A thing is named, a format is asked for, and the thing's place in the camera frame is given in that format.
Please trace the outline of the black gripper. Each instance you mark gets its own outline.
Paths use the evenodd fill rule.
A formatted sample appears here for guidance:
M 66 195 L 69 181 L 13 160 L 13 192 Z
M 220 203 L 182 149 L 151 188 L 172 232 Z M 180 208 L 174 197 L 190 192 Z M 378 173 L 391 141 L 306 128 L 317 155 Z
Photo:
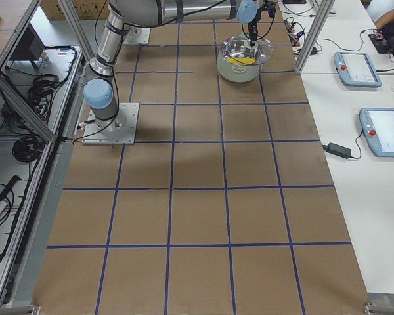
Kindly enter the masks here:
M 271 0 L 264 1 L 264 8 L 268 12 L 270 18 L 275 18 L 276 16 L 276 3 Z
M 258 40 L 257 24 L 261 18 L 261 4 L 246 3 L 244 8 L 246 12 L 245 22 L 248 23 L 249 46 L 254 47 Z

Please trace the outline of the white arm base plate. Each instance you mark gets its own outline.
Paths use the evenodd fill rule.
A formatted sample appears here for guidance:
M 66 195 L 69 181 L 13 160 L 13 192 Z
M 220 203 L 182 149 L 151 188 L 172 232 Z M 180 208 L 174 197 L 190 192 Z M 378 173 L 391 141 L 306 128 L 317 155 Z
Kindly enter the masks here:
M 87 124 L 81 142 L 84 145 L 134 145 L 139 116 L 139 103 L 120 103 L 119 112 L 112 124 L 96 119 L 92 110 L 89 110 L 89 120 L 95 122 Z
M 131 26 L 124 39 L 126 46 L 147 45 L 150 41 L 150 28 L 137 28 Z

